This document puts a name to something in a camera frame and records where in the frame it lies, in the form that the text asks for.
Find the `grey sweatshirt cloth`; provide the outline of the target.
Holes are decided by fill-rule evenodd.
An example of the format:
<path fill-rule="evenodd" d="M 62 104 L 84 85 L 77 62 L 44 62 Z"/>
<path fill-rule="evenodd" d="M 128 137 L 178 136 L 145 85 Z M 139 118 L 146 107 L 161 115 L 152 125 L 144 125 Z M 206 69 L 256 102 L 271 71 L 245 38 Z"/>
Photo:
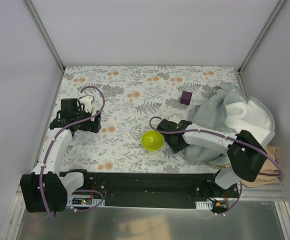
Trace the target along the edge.
<path fill-rule="evenodd" d="M 235 84 L 222 83 L 213 88 L 207 100 L 193 108 L 188 120 L 213 131 L 233 133 L 234 130 L 225 124 L 228 116 L 226 105 L 241 101 L 241 92 Z M 190 145 L 183 150 L 183 154 L 187 162 L 196 165 L 225 165 L 230 162 L 226 155 L 198 145 Z"/>

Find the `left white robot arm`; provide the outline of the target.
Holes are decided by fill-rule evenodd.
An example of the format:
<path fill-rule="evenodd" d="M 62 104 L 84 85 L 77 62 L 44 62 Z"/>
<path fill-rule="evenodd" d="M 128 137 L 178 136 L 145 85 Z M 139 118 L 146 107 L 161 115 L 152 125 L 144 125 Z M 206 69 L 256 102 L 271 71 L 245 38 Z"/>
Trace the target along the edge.
<path fill-rule="evenodd" d="M 77 189 L 88 189 L 90 181 L 85 169 L 69 170 L 60 177 L 63 158 L 77 131 L 98 133 L 101 113 L 93 116 L 94 97 L 64 98 L 60 110 L 49 125 L 51 142 L 30 174 L 22 175 L 20 187 L 29 213 L 62 212 L 68 195 Z"/>

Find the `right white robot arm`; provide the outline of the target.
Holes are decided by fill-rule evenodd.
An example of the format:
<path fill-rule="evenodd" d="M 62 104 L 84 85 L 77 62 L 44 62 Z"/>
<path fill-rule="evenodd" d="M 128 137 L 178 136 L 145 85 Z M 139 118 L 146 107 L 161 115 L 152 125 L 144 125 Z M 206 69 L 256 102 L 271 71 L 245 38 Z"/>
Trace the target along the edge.
<path fill-rule="evenodd" d="M 213 180 L 224 190 L 242 180 L 254 182 L 267 159 L 264 148 L 247 130 L 226 133 L 187 120 L 175 123 L 167 119 L 162 119 L 157 127 L 151 128 L 163 135 L 173 153 L 199 146 L 228 157 L 229 166 L 218 171 Z"/>

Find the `beige cloth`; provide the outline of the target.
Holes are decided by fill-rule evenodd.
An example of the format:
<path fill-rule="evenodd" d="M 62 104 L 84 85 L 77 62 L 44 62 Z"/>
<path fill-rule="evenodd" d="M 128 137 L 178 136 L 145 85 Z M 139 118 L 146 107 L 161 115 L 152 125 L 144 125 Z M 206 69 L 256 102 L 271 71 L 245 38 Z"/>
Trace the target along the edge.
<path fill-rule="evenodd" d="M 276 146 L 266 146 L 265 148 L 266 153 L 271 156 L 275 160 L 275 154 L 279 151 L 279 148 Z M 219 164 L 218 167 L 220 169 L 224 169 L 228 167 L 230 164 Z M 240 182 L 247 188 L 256 188 L 264 185 L 278 183 L 279 177 L 276 176 L 267 176 L 262 174 L 270 174 L 276 175 L 279 173 L 278 168 L 269 160 L 267 159 L 262 166 L 259 175 L 256 177 L 254 182 L 249 182 L 246 180 L 241 180 Z"/>

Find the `yellow-green bowl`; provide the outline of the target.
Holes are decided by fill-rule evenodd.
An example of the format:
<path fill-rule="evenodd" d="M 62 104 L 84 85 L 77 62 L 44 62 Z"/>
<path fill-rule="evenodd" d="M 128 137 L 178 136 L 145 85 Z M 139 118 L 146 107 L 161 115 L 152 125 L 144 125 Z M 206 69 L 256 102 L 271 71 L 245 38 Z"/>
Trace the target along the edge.
<path fill-rule="evenodd" d="M 160 150 L 165 143 L 164 137 L 157 131 L 149 130 L 142 135 L 141 144 L 150 152 Z"/>

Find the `purple cube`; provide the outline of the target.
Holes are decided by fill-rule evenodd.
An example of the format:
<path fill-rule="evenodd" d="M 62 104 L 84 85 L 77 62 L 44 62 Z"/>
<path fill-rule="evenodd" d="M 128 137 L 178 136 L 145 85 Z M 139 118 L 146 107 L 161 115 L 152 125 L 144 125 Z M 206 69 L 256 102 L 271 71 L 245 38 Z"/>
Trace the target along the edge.
<path fill-rule="evenodd" d="M 183 104 L 183 105 L 189 106 L 190 103 L 191 103 L 191 100 L 192 100 L 192 95 L 193 95 L 192 92 L 184 90 L 182 92 L 182 95 L 181 95 L 181 98 L 180 98 L 180 103 Z"/>

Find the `floral tablecloth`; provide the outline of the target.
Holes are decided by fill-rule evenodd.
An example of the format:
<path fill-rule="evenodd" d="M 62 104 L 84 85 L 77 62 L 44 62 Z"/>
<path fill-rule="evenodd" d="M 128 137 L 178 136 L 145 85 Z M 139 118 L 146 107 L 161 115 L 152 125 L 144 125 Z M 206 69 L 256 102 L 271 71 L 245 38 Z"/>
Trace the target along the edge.
<path fill-rule="evenodd" d="M 142 135 L 157 125 L 151 117 L 173 122 L 188 118 L 213 88 L 236 84 L 232 67 L 217 66 L 72 66 L 63 75 L 54 111 L 65 98 L 80 92 L 94 96 L 93 110 L 102 110 L 98 133 L 77 131 L 61 163 L 61 171 L 131 173 L 215 173 L 211 164 L 195 165 L 168 145 L 147 151 Z M 180 103 L 182 92 L 192 93 L 189 105 Z"/>

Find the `white towel grey trim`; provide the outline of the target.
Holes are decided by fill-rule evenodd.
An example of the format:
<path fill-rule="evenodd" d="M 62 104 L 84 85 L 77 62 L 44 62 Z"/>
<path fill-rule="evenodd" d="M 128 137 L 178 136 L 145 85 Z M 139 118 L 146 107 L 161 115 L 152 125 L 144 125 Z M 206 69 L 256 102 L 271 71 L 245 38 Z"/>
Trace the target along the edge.
<path fill-rule="evenodd" d="M 262 147 L 275 136 L 275 120 L 268 108 L 255 97 L 246 98 L 232 90 L 224 99 L 224 125 L 233 133 L 250 132 Z"/>

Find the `left aluminium frame post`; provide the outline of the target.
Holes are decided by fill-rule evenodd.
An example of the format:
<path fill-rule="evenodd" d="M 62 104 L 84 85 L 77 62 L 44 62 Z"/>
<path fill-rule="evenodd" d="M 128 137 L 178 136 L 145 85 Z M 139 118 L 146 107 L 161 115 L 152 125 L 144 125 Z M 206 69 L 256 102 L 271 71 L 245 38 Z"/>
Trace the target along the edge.
<path fill-rule="evenodd" d="M 63 62 L 58 54 L 58 51 L 55 48 L 55 45 L 53 44 L 52 39 L 50 38 L 50 36 L 47 32 L 47 29 L 45 28 L 44 23 L 39 15 L 35 5 L 33 4 L 33 1 L 32 0 L 24 0 L 23 2 L 25 4 L 29 14 L 31 15 L 33 22 L 36 25 L 36 27 L 40 33 L 40 36 L 42 37 L 42 39 L 43 39 L 48 51 L 50 52 L 52 58 L 54 59 L 58 68 L 60 69 L 60 71 L 62 73 L 64 73 L 66 67 L 63 64 Z"/>

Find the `aluminium frame post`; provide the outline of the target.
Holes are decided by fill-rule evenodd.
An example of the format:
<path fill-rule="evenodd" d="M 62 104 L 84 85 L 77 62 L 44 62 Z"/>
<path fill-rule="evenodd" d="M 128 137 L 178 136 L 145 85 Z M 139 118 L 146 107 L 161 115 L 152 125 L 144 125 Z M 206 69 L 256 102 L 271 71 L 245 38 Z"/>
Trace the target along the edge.
<path fill-rule="evenodd" d="M 63 62 L 58 54 L 58 51 L 55 48 L 55 45 L 53 44 L 52 39 L 50 38 L 50 36 L 47 32 L 47 29 L 45 28 L 44 23 L 39 15 L 35 5 L 33 4 L 33 1 L 32 0 L 24 0 L 23 2 L 25 4 L 29 14 L 31 15 L 33 22 L 36 25 L 36 27 L 40 33 L 40 36 L 42 37 L 42 39 L 43 39 L 48 51 L 50 52 L 52 58 L 54 59 L 58 68 L 60 69 L 60 71 L 62 73 L 64 73 L 66 67 L 63 64 Z"/>
<path fill-rule="evenodd" d="M 285 7 L 286 3 L 288 0 L 278 0 L 277 3 L 275 4 L 273 10 L 271 11 L 269 17 L 265 21 L 264 26 L 260 30 L 259 34 L 257 35 L 255 41 L 253 42 L 250 50 L 247 53 L 247 56 L 244 58 L 242 64 L 238 68 L 238 74 L 242 75 L 243 71 L 246 69 L 247 65 L 249 62 L 252 60 L 253 56 L 255 55 L 256 51 L 260 47 L 261 43 L 265 39 L 266 35 L 270 31 L 271 27 L 273 26 L 274 22 L 278 18 L 279 14 Z"/>

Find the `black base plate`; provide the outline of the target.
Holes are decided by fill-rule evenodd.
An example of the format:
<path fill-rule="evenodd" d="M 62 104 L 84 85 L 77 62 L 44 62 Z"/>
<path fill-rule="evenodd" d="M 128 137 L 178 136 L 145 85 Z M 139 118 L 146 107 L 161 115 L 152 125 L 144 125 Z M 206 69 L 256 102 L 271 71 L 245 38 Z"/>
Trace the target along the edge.
<path fill-rule="evenodd" d="M 193 209 L 197 202 L 228 202 L 239 196 L 233 184 L 224 190 L 212 173 L 89 172 L 75 196 L 104 200 L 104 207 Z"/>

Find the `right aluminium frame post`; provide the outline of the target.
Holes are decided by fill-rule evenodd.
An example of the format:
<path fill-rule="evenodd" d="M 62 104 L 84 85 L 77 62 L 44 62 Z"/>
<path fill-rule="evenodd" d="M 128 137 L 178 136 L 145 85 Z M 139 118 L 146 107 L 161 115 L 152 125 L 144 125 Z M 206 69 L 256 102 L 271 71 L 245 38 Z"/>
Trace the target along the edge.
<path fill-rule="evenodd" d="M 265 39 L 266 35 L 270 31 L 271 27 L 273 26 L 274 22 L 278 18 L 279 14 L 285 7 L 286 3 L 288 0 L 278 0 L 277 3 L 275 4 L 273 10 L 271 11 L 269 17 L 265 21 L 264 26 L 260 30 L 259 34 L 257 35 L 255 41 L 253 42 L 250 50 L 247 53 L 247 56 L 244 58 L 242 64 L 238 68 L 238 74 L 242 75 L 243 71 L 246 69 L 247 65 L 249 62 L 252 60 L 253 56 L 255 55 L 256 51 L 260 47 L 261 43 Z"/>

